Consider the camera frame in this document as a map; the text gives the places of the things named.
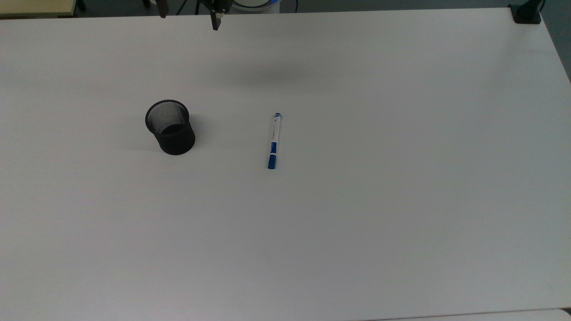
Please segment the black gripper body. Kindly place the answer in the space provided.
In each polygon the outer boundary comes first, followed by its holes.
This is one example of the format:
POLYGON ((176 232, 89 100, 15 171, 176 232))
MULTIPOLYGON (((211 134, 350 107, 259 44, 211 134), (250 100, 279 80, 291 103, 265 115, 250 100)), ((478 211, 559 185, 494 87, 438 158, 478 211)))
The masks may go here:
POLYGON ((198 0, 198 4, 204 6, 209 14, 228 14, 234 2, 232 0, 198 0))

